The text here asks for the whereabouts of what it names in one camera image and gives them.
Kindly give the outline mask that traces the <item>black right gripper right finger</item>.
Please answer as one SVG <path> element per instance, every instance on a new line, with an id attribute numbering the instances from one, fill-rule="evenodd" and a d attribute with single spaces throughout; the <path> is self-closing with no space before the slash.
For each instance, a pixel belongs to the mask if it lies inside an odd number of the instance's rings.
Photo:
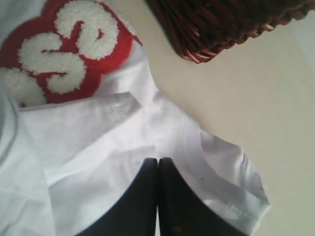
<path id="1" fill-rule="evenodd" d="M 191 190 L 172 159 L 158 163 L 158 217 L 162 236 L 242 236 Z"/>

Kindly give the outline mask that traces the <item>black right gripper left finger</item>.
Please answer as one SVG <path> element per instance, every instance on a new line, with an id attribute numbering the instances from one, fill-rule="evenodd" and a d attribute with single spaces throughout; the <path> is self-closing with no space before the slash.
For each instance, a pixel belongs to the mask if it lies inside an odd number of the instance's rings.
<path id="1" fill-rule="evenodd" d="M 119 200 L 80 236 L 154 236 L 157 217 L 158 162 L 146 158 Z"/>

